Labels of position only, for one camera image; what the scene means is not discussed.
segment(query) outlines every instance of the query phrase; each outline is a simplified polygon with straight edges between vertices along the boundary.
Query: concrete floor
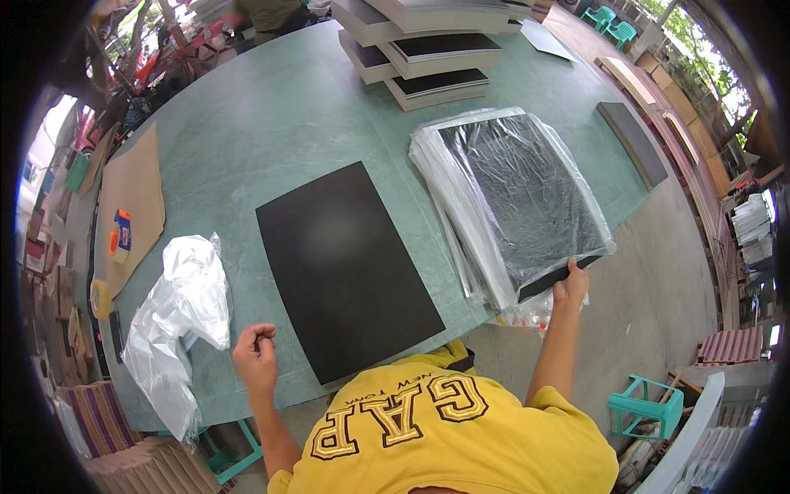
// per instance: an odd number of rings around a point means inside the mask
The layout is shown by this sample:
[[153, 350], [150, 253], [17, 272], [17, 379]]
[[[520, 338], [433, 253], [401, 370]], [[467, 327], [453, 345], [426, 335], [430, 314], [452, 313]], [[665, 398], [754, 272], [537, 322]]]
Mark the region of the concrete floor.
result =
[[[544, 23], [590, 66], [601, 55], [625, 60], [562, 8], [555, 6]], [[625, 389], [632, 372], [663, 382], [667, 370], [690, 364], [697, 341], [716, 331], [717, 315], [699, 231], [674, 173], [669, 171], [645, 204], [615, 230], [615, 241], [617, 253], [590, 266], [590, 305], [581, 313], [571, 401], [621, 451], [626, 440], [608, 435], [606, 397]], [[519, 398], [526, 395], [541, 346], [535, 330], [482, 325], [463, 341], [475, 350], [480, 375], [496, 379]], [[292, 435], [304, 443], [325, 411], [326, 399], [319, 398], [282, 410], [282, 415]], [[223, 426], [221, 432], [231, 446], [238, 443], [234, 429]], [[262, 461], [237, 481], [235, 493], [263, 492]]]

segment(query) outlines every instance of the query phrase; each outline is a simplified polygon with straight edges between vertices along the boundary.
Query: white plastic bag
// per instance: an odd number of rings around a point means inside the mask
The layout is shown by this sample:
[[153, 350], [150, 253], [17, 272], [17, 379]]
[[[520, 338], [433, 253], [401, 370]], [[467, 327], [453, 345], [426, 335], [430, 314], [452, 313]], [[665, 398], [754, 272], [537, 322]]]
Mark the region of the white plastic bag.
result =
[[121, 358], [167, 430], [194, 445], [200, 409], [189, 386], [192, 364], [180, 337], [195, 334], [230, 347], [228, 281], [220, 238], [176, 237], [162, 252], [164, 272], [137, 309]]

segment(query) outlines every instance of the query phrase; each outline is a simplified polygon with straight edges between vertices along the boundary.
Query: green plastic chair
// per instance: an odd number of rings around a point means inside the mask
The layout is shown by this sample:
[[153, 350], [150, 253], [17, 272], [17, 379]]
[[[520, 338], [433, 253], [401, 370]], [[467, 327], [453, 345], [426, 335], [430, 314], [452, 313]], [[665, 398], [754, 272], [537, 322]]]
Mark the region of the green plastic chair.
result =
[[[641, 439], [667, 439], [672, 435], [672, 431], [678, 426], [680, 416], [683, 414], [683, 392], [677, 388], [669, 387], [666, 384], [657, 383], [650, 379], [645, 379], [636, 374], [631, 374], [634, 382], [622, 393], [612, 393], [606, 400], [606, 406], [615, 411], [617, 418], [617, 428], [612, 428], [612, 434], [623, 434], [624, 436], [637, 437]], [[645, 388], [644, 399], [632, 398], [630, 395], [639, 385]], [[647, 394], [647, 385], [656, 386], [672, 390], [672, 395], [666, 403], [651, 402]], [[636, 416], [634, 421], [623, 428], [623, 412], [631, 413]], [[634, 428], [642, 419], [652, 419], [660, 423], [658, 436], [645, 436], [633, 432]]]
[[637, 35], [637, 30], [634, 29], [634, 26], [628, 24], [625, 21], [620, 21], [620, 24], [613, 26], [609, 24], [604, 32], [601, 35], [605, 35], [606, 33], [611, 34], [617, 40], [617, 46], [615, 47], [616, 50], [619, 50], [623, 47], [626, 41], [631, 41], [634, 36]]
[[581, 15], [581, 18], [584, 19], [585, 16], [593, 19], [596, 22], [596, 32], [601, 32], [603, 28], [605, 28], [615, 19], [615, 17], [617, 17], [617, 14], [609, 7], [600, 6], [598, 7], [598, 10], [593, 10], [592, 7], [587, 7], [587, 10], [585, 10], [585, 12]]

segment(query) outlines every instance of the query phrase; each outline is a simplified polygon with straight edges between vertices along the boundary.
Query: finger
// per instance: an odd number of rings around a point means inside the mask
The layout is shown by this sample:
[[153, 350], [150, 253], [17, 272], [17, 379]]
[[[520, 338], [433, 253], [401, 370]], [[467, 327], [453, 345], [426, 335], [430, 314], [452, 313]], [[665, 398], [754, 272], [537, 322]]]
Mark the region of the finger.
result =
[[258, 342], [258, 348], [261, 349], [261, 356], [259, 359], [261, 360], [275, 360], [274, 359], [274, 341], [263, 338]]
[[255, 341], [258, 339], [258, 335], [265, 336], [267, 332], [274, 334], [273, 324], [250, 324], [242, 330], [236, 346], [246, 346], [253, 349], [255, 347]]

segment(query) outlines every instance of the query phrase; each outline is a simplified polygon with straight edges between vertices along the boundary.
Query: stool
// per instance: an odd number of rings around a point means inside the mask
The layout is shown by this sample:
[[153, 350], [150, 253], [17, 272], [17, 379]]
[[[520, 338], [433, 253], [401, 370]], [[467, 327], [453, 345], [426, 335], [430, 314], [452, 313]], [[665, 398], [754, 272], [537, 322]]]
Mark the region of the stool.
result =
[[[214, 455], [211, 458], [205, 460], [205, 464], [211, 470], [211, 473], [216, 478], [216, 482], [219, 485], [223, 485], [225, 482], [231, 480], [237, 474], [241, 473], [242, 470], [247, 468], [248, 466], [255, 463], [258, 459], [263, 457], [263, 450], [261, 446], [258, 444], [258, 441], [255, 440], [255, 437], [250, 432], [250, 428], [247, 427], [246, 422], [244, 419], [238, 420], [236, 422], [239, 424], [239, 427], [242, 428], [242, 432], [244, 432], [244, 436], [247, 438], [247, 441], [252, 446], [252, 453], [247, 455], [245, 458], [239, 460], [239, 455], [233, 451], [229, 447], [224, 447], [219, 449], [214, 444], [214, 441], [209, 436], [206, 430], [201, 432], [203, 438], [205, 438], [205, 442], [208, 443], [209, 447], [214, 451]], [[222, 470], [228, 463], [233, 463], [227, 469]]]
[[[645, 379], [636, 374], [631, 374], [629, 377], [632, 378], [634, 382], [628, 386], [628, 389], [622, 393], [612, 393], [606, 400], [606, 406], [613, 409], [617, 416], [617, 428], [616, 430], [613, 428], [611, 432], [642, 439], [667, 439], [672, 435], [675, 427], [678, 426], [680, 416], [683, 414], [683, 392], [677, 388], [657, 383], [650, 379]], [[633, 393], [640, 384], [644, 387], [644, 399], [632, 398], [630, 394]], [[647, 393], [648, 384], [654, 384], [671, 390], [672, 394], [667, 402], [651, 402]], [[623, 428], [623, 412], [628, 412], [636, 416], [634, 422], [626, 428]], [[660, 423], [658, 436], [644, 436], [632, 432], [634, 427], [644, 418], [657, 420]]]

